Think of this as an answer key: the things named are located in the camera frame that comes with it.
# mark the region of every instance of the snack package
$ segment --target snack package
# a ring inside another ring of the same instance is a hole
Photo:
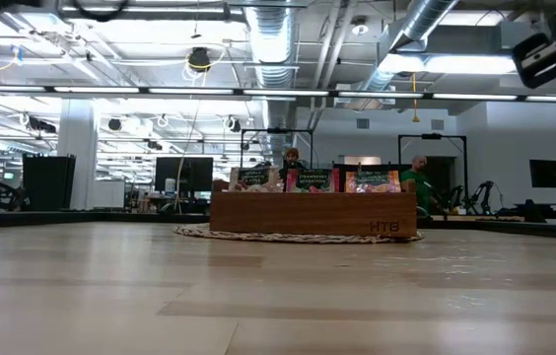
[[[228,191],[282,192],[283,181],[278,168],[232,168]]]
[[[290,169],[287,192],[339,192],[338,169]]]
[[[398,171],[347,172],[346,192],[400,192]]]

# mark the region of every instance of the woven rug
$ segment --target woven rug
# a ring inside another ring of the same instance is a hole
[[[229,241],[253,242],[284,242],[309,244],[376,244],[376,243],[408,243],[422,240],[423,234],[411,238],[390,238],[382,236],[328,236],[328,235],[295,235],[280,233],[232,233],[210,231],[209,224],[183,225],[174,228],[174,233],[189,237],[214,238]]]

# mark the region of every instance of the black screen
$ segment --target black screen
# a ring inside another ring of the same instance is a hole
[[[556,188],[556,161],[530,160],[532,187]]]
[[[156,161],[156,191],[164,191],[167,178],[177,179],[181,158],[158,158]],[[184,158],[179,178],[183,191],[212,190],[212,158]]]

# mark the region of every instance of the metal frame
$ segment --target metal frame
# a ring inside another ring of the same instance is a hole
[[[468,200],[468,157],[466,154],[466,136],[445,134],[399,134],[398,135],[398,167],[402,164],[401,143],[403,138],[420,138],[425,140],[442,140],[443,138],[457,138],[462,141],[462,155],[464,157],[464,197]]]
[[[267,134],[289,134],[289,133],[308,133],[311,138],[311,159],[313,164],[313,130],[312,129],[286,129],[286,128],[269,128],[269,129],[242,129],[241,130],[241,167],[243,166],[243,145],[245,145],[245,134],[248,132],[265,132]]]
[[[114,99],[187,99],[222,100],[223,98],[346,98],[346,99],[399,99],[435,100],[447,102],[499,102],[556,104],[556,95],[528,94],[456,94],[456,93],[415,93],[415,92],[366,92],[309,89],[243,89],[243,88],[197,88],[197,87],[127,87],[127,86],[39,86],[0,85],[3,95],[25,97],[60,98],[114,98]]]

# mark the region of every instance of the light wood floor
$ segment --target light wood floor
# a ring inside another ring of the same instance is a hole
[[[0,355],[556,354],[556,239],[410,245],[0,229]]]

